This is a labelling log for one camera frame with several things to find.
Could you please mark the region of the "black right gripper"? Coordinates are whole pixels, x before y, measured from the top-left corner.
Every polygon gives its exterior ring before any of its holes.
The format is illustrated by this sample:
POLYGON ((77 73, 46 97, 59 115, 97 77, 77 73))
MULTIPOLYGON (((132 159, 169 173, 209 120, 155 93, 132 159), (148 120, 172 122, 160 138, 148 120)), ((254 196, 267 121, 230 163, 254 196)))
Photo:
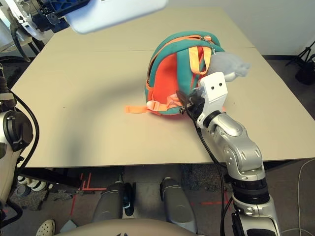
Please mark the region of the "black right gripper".
POLYGON ((205 99, 201 96, 190 95, 187 96, 183 91, 177 90, 176 95, 184 106, 179 108, 179 113, 186 113, 192 120, 197 120, 203 112, 205 99))

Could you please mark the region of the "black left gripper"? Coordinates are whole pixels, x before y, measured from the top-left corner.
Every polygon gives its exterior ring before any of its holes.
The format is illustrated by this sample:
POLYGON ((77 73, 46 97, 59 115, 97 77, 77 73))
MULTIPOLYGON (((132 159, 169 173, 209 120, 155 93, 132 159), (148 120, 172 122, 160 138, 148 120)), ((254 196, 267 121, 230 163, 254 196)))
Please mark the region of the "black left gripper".
POLYGON ((59 32, 67 28, 64 15, 84 7, 89 0, 38 0, 38 27, 41 31, 59 32))

